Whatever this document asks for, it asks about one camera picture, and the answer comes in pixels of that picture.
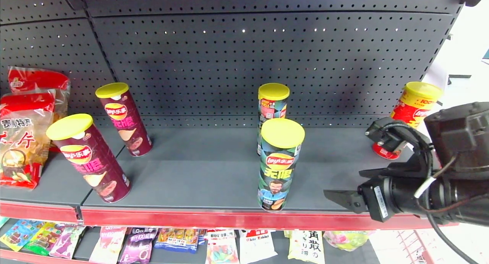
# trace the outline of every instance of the white cable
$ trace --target white cable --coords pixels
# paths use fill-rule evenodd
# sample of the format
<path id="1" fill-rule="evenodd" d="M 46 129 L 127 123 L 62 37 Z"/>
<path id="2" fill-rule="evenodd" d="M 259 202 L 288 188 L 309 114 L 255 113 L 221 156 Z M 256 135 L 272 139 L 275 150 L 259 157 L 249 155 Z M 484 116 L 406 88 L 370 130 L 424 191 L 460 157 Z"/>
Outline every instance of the white cable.
<path id="1" fill-rule="evenodd" d="M 426 179 L 423 182 L 423 184 L 421 186 L 419 186 L 419 188 L 414 193 L 414 198 L 416 198 L 416 199 L 420 198 L 421 195 L 424 193 L 424 191 L 426 191 L 429 188 L 429 186 L 431 185 L 431 183 L 435 182 L 435 180 L 436 180 L 436 178 L 433 178 L 433 177 Z"/>

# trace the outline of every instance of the pegboard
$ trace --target pegboard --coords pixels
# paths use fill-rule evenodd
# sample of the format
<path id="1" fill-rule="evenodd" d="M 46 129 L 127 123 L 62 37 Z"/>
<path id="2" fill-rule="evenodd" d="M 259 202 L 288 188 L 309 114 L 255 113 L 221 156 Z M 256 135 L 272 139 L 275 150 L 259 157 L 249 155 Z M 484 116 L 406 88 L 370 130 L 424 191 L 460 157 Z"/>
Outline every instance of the pegboard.
<path id="1" fill-rule="evenodd" d="M 389 114 L 452 15 L 381 12 L 94 18 L 143 116 L 251 115 L 258 87 L 290 87 L 290 115 Z"/>
<path id="2" fill-rule="evenodd" d="M 70 113 L 104 114 L 94 92 L 113 78 L 87 19 L 2 25 L 0 32 L 2 94 L 9 65 L 50 69 L 71 79 Z"/>
<path id="3" fill-rule="evenodd" d="M 86 0 L 92 16 L 323 10 L 454 14 L 459 0 Z"/>
<path id="4" fill-rule="evenodd" d="M 65 0 L 0 0 L 0 24 L 85 17 Z"/>

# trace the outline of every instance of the maroon chip can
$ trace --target maroon chip can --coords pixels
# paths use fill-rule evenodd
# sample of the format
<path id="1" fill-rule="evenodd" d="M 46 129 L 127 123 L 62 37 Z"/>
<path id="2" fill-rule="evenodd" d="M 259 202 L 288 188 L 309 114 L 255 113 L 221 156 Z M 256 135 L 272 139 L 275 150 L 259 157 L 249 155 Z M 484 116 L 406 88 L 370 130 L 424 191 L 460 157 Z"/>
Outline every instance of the maroon chip can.
<path id="1" fill-rule="evenodd" d="M 106 203 L 129 194 L 131 183 L 88 114 L 75 114 L 46 131 L 61 153 Z"/>
<path id="2" fill-rule="evenodd" d="M 129 86 L 126 83 L 110 83 L 97 89 L 95 94 L 126 143 L 129 153 L 132 156 L 148 153 L 152 148 L 151 140 L 129 92 Z"/>

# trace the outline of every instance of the red shelf edge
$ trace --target red shelf edge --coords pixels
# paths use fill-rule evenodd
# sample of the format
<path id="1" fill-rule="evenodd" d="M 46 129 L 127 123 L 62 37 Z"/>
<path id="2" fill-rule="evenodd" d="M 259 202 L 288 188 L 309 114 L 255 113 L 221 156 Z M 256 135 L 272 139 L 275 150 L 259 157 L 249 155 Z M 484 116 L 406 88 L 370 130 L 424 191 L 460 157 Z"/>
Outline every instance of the red shelf edge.
<path id="1" fill-rule="evenodd" d="M 428 220 L 414 215 L 395 215 L 381 223 L 368 214 L 317 212 L 175 211 L 82 207 L 87 226 L 154 226 L 171 228 L 233 228 L 277 230 L 401 230 L 431 228 Z"/>
<path id="2" fill-rule="evenodd" d="M 47 204 L 0 201 L 0 215 L 16 219 L 49 220 L 78 223 L 75 208 Z"/>
<path id="3" fill-rule="evenodd" d="M 10 250 L 0 249 L 0 257 L 20 262 L 27 262 L 33 264 L 87 264 L 88 261 L 64 259 L 49 256 L 42 256 L 37 254 L 28 254 L 22 252 L 14 252 Z"/>

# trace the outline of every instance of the potato chip can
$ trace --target potato chip can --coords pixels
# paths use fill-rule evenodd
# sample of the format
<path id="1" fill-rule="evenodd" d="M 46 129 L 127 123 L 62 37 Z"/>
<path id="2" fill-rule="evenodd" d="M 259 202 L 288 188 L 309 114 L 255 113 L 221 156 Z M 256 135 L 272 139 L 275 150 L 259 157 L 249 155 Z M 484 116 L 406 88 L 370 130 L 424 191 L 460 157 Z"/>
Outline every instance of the potato chip can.
<path id="1" fill-rule="evenodd" d="M 90 115 L 60 119 L 46 135 L 104 202 L 114 203 L 127 196 L 131 183 Z"/>
<path id="2" fill-rule="evenodd" d="M 433 84 L 411 81 L 404 87 L 391 117 L 395 120 L 401 120 L 413 128 L 418 128 L 419 123 L 428 116 L 429 111 L 433 109 L 442 94 L 443 90 Z M 400 152 L 386 151 L 377 144 L 372 146 L 372 150 L 389 160 L 397 159 L 400 154 Z"/>
<path id="3" fill-rule="evenodd" d="M 148 153 L 152 148 L 151 140 L 129 92 L 129 85 L 110 83 L 98 88 L 95 94 L 126 143 L 129 153 L 132 156 Z"/>
<path id="4" fill-rule="evenodd" d="M 263 123 L 258 204 L 264 210 L 276 212 L 285 207 L 304 137 L 304 128 L 292 120 L 276 118 Z"/>
<path id="5" fill-rule="evenodd" d="M 260 133 L 263 123 L 273 118 L 285 118 L 289 94 L 289 88 L 281 83 L 266 83 L 258 88 L 258 155 L 262 152 Z"/>

